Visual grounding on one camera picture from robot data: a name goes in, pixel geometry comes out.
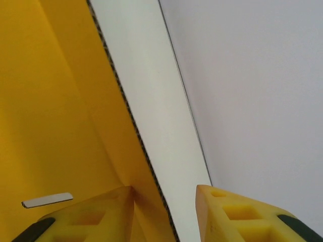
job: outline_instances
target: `yellow foam piece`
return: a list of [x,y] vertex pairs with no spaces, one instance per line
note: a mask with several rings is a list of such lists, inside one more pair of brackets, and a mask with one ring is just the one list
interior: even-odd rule
[[[0,241],[120,186],[134,188],[137,233],[174,241],[86,1],[4,0],[0,21]],[[21,206],[63,192],[74,200]]]
[[277,215],[281,208],[206,185],[196,188],[202,242],[304,242]]
[[133,212],[132,187],[120,187],[44,216],[55,222],[37,242],[130,241]]

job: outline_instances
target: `white ceiling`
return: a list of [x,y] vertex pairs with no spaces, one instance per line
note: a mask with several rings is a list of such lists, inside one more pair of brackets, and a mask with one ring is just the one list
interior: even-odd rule
[[323,1],[161,6],[213,185],[323,235]]

